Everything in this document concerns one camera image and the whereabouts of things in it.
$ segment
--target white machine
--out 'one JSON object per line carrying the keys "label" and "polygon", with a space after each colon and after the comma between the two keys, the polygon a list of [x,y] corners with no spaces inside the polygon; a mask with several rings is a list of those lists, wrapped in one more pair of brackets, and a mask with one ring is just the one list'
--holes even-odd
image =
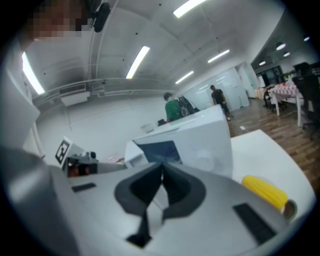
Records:
{"label": "white machine", "polygon": [[124,161],[127,168],[169,162],[231,178],[230,132],[220,105],[159,126],[129,141]]}

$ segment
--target green shirt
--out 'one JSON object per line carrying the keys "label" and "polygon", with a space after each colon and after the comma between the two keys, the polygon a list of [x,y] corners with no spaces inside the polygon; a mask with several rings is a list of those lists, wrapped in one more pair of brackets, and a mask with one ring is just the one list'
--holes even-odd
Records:
{"label": "green shirt", "polygon": [[165,104],[165,112],[166,112],[166,117],[170,119],[170,121],[178,120],[181,117],[178,101],[175,99],[169,100]]}

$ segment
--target glass wall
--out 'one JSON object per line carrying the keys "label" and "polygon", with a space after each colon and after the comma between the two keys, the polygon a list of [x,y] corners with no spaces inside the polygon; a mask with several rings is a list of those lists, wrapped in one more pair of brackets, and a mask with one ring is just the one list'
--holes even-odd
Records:
{"label": "glass wall", "polygon": [[241,79],[234,67],[200,83],[185,92],[183,96],[199,110],[204,110],[214,104],[211,97],[211,85],[214,85],[216,89],[221,89],[223,91],[230,111],[249,105],[245,88],[243,87]]}

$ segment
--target wooden floor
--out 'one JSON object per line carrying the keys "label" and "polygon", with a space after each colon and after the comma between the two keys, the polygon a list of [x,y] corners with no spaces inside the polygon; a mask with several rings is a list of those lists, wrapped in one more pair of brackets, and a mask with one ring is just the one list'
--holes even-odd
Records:
{"label": "wooden floor", "polygon": [[231,137],[261,129],[274,139],[300,166],[316,194],[320,192],[320,138],[319,133],[310,140],[313,128],[302,130],[297,125],[297,108],[287,104],[288,108],[277,116],[263,107],[264,102],[250,100],[250,106],[233,111],[234,118],[228,122]]}

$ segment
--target white table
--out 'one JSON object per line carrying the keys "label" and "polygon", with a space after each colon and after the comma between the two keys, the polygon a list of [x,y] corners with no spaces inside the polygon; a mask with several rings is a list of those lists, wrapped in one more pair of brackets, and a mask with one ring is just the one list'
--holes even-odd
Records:
{"label": "white table", "polygon": [[285,83],[285,86],[282,84],[280,86],[276,85],[273,89],[269,90],[269,95],[271,97],[271,102],[275,104],[277,116],[280,116],[278,102],[288,97],[295,97],[298,127],[301,127],[301,103],[297,86],[293,82],[288,81]]}
{"label": "white table", "polygon": [[299,166],[262,130],[231,138],[232,179],[241,182],[246,175],[270,181],[297,205],[294,219],[308,213],[316,202],[315,193]]}

